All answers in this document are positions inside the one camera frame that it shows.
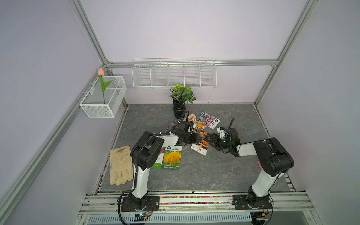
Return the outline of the pink zinnia seed packet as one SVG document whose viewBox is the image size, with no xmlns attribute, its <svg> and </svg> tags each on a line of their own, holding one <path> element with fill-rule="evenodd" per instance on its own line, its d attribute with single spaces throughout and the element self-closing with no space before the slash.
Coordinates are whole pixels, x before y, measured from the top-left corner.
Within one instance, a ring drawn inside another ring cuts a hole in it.
<svg viewBox="0 0 360 225">
<path fill-rule="evenodd" d="M 166 129 L 166 133 L 171 133 L 177 128 L 177 123 L 171 123 L 170 126 Z"/>
</svg>

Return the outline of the orange marigold seed packet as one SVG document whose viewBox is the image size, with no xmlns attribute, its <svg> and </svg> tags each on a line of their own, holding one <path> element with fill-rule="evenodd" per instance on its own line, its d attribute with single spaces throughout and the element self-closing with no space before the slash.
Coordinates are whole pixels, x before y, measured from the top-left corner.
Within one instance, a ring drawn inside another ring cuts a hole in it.
<svg viewBox="0 0 360 225">
<path fill-rule="evenodd" d="M 200 153 L 203 156 L 207 155 L 207 151 L 209 148 L 209 143 L 205 139 L 207 137 L 207 132 L 199 132 L 199 133 L 193 133 L 192 135 L 192 141 L 191 141 L 191 150 L 194 150 L 197 153 Z"/>
</svg>

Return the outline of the purple flower seed packet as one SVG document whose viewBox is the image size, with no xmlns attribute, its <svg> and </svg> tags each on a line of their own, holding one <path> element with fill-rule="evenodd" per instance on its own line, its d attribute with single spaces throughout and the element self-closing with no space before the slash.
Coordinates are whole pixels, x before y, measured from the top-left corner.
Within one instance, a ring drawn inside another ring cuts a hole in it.
<svg viewBox="0 0 360 225">
<path fill-rule="evenodd" d="M 208 112 L 205 111 L 198 114 L 196 119 L 211 129 L 215 129 L 221 121 L 220 119 L 210 115 Z"/>
</svg>

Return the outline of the yellow marigold seed packet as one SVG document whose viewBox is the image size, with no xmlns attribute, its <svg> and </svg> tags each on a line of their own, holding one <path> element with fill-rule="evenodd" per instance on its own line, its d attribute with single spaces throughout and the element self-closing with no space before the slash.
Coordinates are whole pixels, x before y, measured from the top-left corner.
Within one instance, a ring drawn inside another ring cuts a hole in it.
<svg viewBox="0 0 360 225">
<path fill-rule="evenodd" d="M 178 171 L 182 161 L 182 146 L 167 146 L 164 150 L 162 169 Z"/>
</svg>

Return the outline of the green seed packet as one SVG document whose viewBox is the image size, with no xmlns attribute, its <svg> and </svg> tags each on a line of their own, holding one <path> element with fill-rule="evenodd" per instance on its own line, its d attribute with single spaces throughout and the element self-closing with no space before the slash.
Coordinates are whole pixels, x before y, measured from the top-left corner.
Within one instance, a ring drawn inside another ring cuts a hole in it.
<svg viewBox="0 0 360 225">
<path fill-rule="evenodd" d="M 164 149 L 160 150 L 160 153 L 155 161 L 155 164 L 151 167 L 152 169 L 162 169 L 162 163 L 164 158 Z"/>
</svg>

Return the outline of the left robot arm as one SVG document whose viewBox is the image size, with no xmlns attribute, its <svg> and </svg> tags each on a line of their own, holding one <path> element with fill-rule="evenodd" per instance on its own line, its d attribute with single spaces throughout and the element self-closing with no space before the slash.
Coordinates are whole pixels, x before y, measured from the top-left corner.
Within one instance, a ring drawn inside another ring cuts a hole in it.
<svg viewBox="0 0 360 225">
<path fill-rule="evenodd" d="M 134 169 L 134 180 L 131 195 L 137 199 L 148 193 L 150 168 L 155 164 L 160 150 L 168 146 L 185 146 L 197 141 L 194 122 L 179 121 L 167 132 L 152 133 L 146 131 L 140 137 L 130 156 Z"/>
</svg>

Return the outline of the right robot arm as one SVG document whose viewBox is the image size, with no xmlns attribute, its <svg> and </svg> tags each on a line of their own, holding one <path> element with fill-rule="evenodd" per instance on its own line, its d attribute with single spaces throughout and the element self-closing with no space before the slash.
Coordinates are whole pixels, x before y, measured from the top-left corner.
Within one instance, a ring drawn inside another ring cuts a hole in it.
<svg viewBox="0 0 360 225">
<path fill-rule="evenodd" d="M 235 128 L 221 127 L 217 132 L 205 137 L 205 140 L 216 150 L 227 150 L 236 157 L 258 157 L 261 172 L 248 190 L 248 205 L 254 208 L 260 203 L 269 201 L 270 191 L 277 180 L 294 166 L 292 156 L 275 137 L 241 143 Z"/>
</svg>

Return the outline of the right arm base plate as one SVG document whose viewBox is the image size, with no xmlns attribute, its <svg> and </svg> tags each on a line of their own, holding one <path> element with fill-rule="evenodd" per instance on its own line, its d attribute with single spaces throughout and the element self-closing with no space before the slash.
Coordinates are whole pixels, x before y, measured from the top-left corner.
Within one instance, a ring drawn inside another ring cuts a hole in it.
<svg viewBox="0 0 360 225">
<path fill-rule="evenodd" d="M 273 209 L 270 196 L 257 197 L 252 193 L 246 195 L 233 195 L 232 205 L 236 210 L 257 210 L 257 209 Z"/>
</svg>

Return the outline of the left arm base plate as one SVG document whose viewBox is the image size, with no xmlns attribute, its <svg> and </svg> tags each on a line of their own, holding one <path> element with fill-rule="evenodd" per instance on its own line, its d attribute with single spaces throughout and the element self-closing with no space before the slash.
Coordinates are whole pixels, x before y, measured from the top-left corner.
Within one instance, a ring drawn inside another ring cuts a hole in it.
<svg viewBox="0 0 360 225">
<path fill-rule="evenodd" d="M 124 197 L 121 212 L 157 212 L 160 206 L 159 196 L 144 196 L 138 199 L 134 196 Z"/>
</svg>

